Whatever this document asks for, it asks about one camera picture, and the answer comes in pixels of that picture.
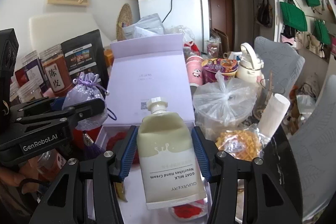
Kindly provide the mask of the cream hand cream tube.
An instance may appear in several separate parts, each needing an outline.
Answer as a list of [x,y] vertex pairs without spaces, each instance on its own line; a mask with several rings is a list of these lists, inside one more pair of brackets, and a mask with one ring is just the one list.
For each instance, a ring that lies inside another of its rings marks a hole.
[[146,105],[150,115],[138,129],[137,150],[147,208],[204,199],[206,191],[189,128],[177,113],[167,110],[164,98],[152,98]]

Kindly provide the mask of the lilac drawstring sachet pouch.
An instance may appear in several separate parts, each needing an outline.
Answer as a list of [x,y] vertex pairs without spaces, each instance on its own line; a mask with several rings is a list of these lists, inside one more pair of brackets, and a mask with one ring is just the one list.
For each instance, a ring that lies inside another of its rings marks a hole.
[[[104,100],[109,95],[109,91],[100,85],[100,76],[89,72],[81,72],[73,80],[74,88],[66,95],[62,108],[74,106],[79,103],[91,102],[95,99]],[[95,159],[104,150],[95,144],[88,131],[99,128],[107,118],[116,120],[117,116],[107,106],[100,114],[95,114],[90,118],[85,118],[78,122],[74,131],[79,132],[84,143],[84,155],[87,160]]]

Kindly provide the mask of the clear bag of waffles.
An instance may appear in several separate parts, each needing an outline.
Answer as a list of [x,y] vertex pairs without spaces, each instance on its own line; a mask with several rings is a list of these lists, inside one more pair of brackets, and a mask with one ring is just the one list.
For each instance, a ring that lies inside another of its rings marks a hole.
[[259,86],[237,78],[225,80],[220,72],[215,79],[194,92],[195,124],[219,150],[252,161],[269,141],[251,119]]

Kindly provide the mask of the jar with Chinese label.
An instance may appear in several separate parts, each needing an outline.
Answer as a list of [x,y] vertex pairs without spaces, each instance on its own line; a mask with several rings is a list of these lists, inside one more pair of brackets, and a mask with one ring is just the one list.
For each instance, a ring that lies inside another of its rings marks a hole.
[[56,97],[65,97],[73,88],[66,60],[60,44],[39,53],[43,69]]

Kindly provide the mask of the pink panda cup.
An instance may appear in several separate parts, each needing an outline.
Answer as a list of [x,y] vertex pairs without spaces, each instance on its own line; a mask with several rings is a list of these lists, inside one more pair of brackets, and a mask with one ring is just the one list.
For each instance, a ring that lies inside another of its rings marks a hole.
[[204,59],[200,56],[190,56],[186,60],[187,74],[190,86],[201,86],[203,84],[202,62]]

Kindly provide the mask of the purple instant noodle cup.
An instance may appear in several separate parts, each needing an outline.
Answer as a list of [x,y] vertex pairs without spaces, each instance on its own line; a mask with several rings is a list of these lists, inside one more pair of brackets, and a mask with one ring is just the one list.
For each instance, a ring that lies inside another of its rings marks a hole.
[[238,69],[238,61],[231,59],[206,59],[202,62],[203,82],[214,83],[215,75],[220,72],[225,80],[234,78]]

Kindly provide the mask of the white open gift box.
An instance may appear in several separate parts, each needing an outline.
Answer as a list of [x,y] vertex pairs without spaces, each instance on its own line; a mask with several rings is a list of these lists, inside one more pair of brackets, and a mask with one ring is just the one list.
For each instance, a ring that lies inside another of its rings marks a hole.
[[108,83],[107,119],[97,137],[105,147],[111,137],[131,127],[137,131],[139,164],[125,179],[120,202],[125,223],[177,223],[175,206],[195,203],[206,222],[205,181],[194,154],[194,110],[181,34],[113,42],[114,63]]

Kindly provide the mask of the white paper roll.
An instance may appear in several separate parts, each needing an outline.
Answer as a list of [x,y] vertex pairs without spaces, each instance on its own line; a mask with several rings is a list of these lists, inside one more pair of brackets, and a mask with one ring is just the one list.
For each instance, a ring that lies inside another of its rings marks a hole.
[[286,116],[289,106],[290,101],[282,94],[271,95],[257,126],[260,133],[271,138]]

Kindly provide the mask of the black coffee bag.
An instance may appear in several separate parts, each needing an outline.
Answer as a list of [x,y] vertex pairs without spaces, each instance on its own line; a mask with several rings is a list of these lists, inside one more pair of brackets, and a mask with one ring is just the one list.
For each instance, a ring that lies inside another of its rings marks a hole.
[[108,87],[108,69],[99,30],[69,39],[60,45],[72,80],[78,78],[81,72],[92,72],[100,76],[102,87]]

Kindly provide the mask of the near grey leaf-pattern chair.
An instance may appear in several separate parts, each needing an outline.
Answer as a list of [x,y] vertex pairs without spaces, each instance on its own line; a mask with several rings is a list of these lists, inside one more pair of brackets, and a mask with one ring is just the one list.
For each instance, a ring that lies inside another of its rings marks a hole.
[[311,116],[289,139],[302,189],[302,220],[327,207],[335,193],[335,75]]

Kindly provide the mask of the grey leaf-pattern chair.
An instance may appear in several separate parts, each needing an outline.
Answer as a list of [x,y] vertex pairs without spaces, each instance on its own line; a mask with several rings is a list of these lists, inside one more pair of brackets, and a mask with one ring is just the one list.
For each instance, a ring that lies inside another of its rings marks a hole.
[[289,93],[297,81],[305,59],[300,56],[289,44],[271,41],[258,36],[254,41],[254,50],[264,61],[264,68],[261,70],[268,79],[272,73],[272,82],[276,87],[284,89],[284,96]]
[[335,75],[311,116],[289,139],[302,189],[302,220],[327,207],[335,193]]

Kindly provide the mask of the far grey leaf-pattern chair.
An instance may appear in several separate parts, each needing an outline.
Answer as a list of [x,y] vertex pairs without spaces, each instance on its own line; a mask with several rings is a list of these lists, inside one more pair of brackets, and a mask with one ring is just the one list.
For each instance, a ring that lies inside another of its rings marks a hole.
[[258,36],[254,41],[254,50],[264,61],[264,68],[261,70],[268,79],[272,73],[272,82],[276,87],[284,89],[284,96],[289,93],[297,81],[305,59],[300,56],[289,44],[271,41]]

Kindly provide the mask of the white refrigerator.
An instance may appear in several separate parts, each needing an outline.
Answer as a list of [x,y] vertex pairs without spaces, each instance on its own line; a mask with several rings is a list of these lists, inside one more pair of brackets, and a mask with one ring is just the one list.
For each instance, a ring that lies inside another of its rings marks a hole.
[[202,52],[210,39],[209,0],[139,0],[140,17],[158,14],[165,29],[185,26],[192,30]]

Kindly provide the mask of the brown door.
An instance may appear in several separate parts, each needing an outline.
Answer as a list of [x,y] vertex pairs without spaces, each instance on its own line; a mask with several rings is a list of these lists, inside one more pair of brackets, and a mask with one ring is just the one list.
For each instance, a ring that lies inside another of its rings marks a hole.
[[234,49],[235,4],[234,0],[209,0],[210,28],[225,34],[226,52]]

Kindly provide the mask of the green tote bag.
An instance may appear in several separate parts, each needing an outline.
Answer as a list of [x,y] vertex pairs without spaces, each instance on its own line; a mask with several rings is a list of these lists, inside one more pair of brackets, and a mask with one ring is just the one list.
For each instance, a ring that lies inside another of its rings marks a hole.
[[293,0],[280,2],[283,23],[298,31],[307,31],[305,13],[299,9]]

